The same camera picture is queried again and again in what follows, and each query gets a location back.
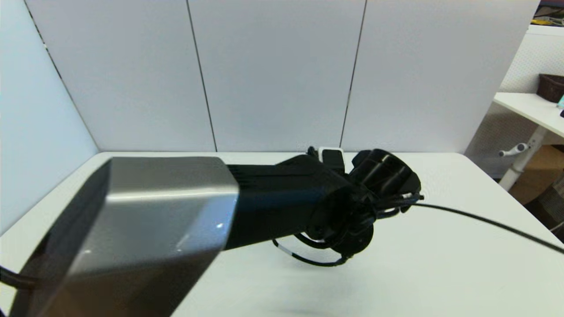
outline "wire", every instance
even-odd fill
[[[36,278],[14,273],[2,266],[0,266],[0,282],[17,289],[32,289],[37,285]]]
[[[283,245],[280,245],[278,243],[278,241],[276,241],[276,239],[272,240],[272,243],[274,243],[274,245],[279,248],[280,250],[282,250],[284,253],[287,253],[288,255],[290,255],[291,257],[298,259],[304,263],[307,264],[311,264],[311,265],[315,265],[315,266],[323,266],[323,267],[333,267],[333,266],[339,266],[342,264],[345,264],[345,262],[347,262],[347,260],[349,259],[348,257],[344,257],[343,255],[341,255],[341,258],[336,260],[335,262],[317,262],[317,261],[313,261],[310,259],[306,259],[302,256],[299,256],[295,253],[293,253],[292,251],[288,250],[287,248],[285,248]]]
[[[549,242],[546,242],[546,241],[544,241],[544,240],[541,240],[541,239],[539,239],[539,238],[537,238],[537,237],[535,237],[535,236],[531,236],[530,234],[527,234],[527,233],[525,233],[525,232],[523,232],[523,231],[521,231],[521,230],[517,230],[517,229],[515,229],[515,228],[509,227],[509,226],[507,226],[507,225],[505,225],[505,224],[503,224],[503,223],[499,223],[499,222],[497,222],[497,221],[490,220],[490,219],[488,219],[488,218],[480,217],[480,216],[475,215],[475,214],[466,213],[466,212],[463,212],[463,211],[460,211],[460,210],[457,210],[457,209],[448,208],[448,207],[442,207],[442,206],[437,206],[437,205],[429,205],[429,204],[410,204],[410,205],[412,205],[412,206],[419,206],[419,207],[426,207],[426,208],[433,208],[433,209],[439,209],[439,210],[444,210],[444,211],[446,211],[446,212],[451,212],[451,213],[463,215],[463,216],[466,216],[466,217],[469,217],[469,218],[473,218],[473,219],[476,219],[476,220],[479,220],[479,221],[482,221],[482,222],[486,222],[486,223],[489,223],[489,224],[491,224],[491,225],[493,225],[493,226],[500,227],[500,228],[505,229],[505,230],[507,230],[507,231],[510,231],[510,232],[512,232],[512,233],[514,233],[514,234],[516,234],[516,235],[519,235],[519,236],[521,236],[521,237],[524,237],[525,239],[529,239],[529,240],[534,241],[534,242],[536,242],[536,243],[538,243],[538,244],[541,244],[541,245],[543,245],[543,246],[545,246],[545,247],[547,247],[547,248],[549,248],[549,249],[552,249],[552,250],[554,250],[554,251],[556,251],[556,252],[559,252],[559,253],[564,254],[564,249],[561,248],[561,247],[559,247],[559,246],[556,246],[556,245],[554,245],[554,244],[552,244],[552,243],[549,243]]]

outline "white desk leg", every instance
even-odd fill
[[[543,145],[544,136],[547,134],[546,128],[538,126],[535,132],[532,134],[531,138],[527,142],[529,149],[519,154],[515,159],[515,162],[511,165],[509,170],[505,172],[503,178],[499,181],[499,185],[508,191],[513,184],[517,181],[519,176],[523,174],[523,169],[527,166],[528,162],[531,160],[536,151],[539,150],[540,146]]]

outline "robotic hand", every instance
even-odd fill
[[[364,250],[373,223],[422,196],[404,162],[310,148],[277,165],[217,157],[113,158],[83,185],[21,271],[11,316],[168,316],[221,250],[295,235],[341,265]]]

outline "gray wall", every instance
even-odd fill
[[[98,152],[23,1],[0,4],[0,235]]]
[[[537,4],[28,0],[103,151],[463,152]]]

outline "white table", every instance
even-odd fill
[[[564,118],[560,117],[562,110],[556,107],[556,103],[546,101],[536,94],[497,93],[493,100],[539,125],[527,142],[529,149],[519,154],[499,183],[509,190],[542,145],[547,131],[564,138]]]
[[[232,164],[274,164],[295,154],[98,154],[0,238],[0,262],[19,271],[79,186],[111,156],[217,155]],[[559,244],[466,157],[398,156],[419,174],[426,202],[489,217]],[[346,155],[347,169],[352,157]],[[282,242],[303,256],[324,259],[321,250],[293,238]],[[7,311],[14,293],[0,287],[0,306]],[[270,242],[223,252],[174,316],[564,316],[563,298],[564,256],[469,218],[414,207],[378,221],[370,246],[340,267],[306,265]]]

